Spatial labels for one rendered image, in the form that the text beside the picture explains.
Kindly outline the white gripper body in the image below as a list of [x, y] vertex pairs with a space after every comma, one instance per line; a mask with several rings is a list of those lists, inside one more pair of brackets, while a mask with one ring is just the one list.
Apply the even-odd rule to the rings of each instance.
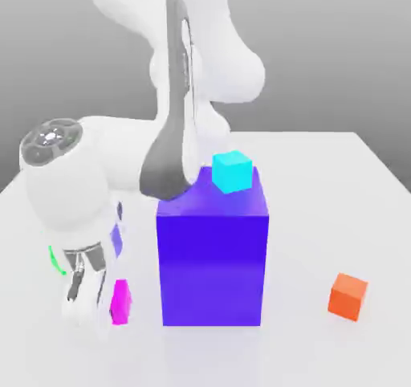
[[63, 293], [62, 317], [96, 336], [108, 336], [111, 326], [109, 296], [106, 270], [76, 271]]

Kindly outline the small magenta cube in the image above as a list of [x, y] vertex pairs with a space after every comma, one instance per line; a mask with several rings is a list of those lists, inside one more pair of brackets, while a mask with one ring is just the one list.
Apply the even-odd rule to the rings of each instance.
[[114, 286], [110, 305], [113, 325], [123, 325], [128, 323], [131, 304], [132, 296], [127, 279], [118, 279]]

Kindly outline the small cyan cube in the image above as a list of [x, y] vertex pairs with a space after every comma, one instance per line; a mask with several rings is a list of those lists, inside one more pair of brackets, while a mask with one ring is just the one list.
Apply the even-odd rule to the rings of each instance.
[[213, 156], [212, 182], [224, 194], [250, 189], [252, 174], [252, 160], [238, 150]]

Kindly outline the small orange cube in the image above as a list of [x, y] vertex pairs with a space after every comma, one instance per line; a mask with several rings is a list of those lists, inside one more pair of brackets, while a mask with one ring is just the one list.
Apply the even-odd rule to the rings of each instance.
[[339, 273], [330, 291], [328, 311], [356, 322], [367, 288], [367, 281]]

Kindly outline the large blue box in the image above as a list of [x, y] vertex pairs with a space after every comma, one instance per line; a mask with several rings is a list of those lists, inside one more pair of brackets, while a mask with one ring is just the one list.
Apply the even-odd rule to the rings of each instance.
[[224, 194], [204, 167], [191, 189], [159, 202], [163, 324], [260, 325], [269, 220], [257, 170], [249, 189]]

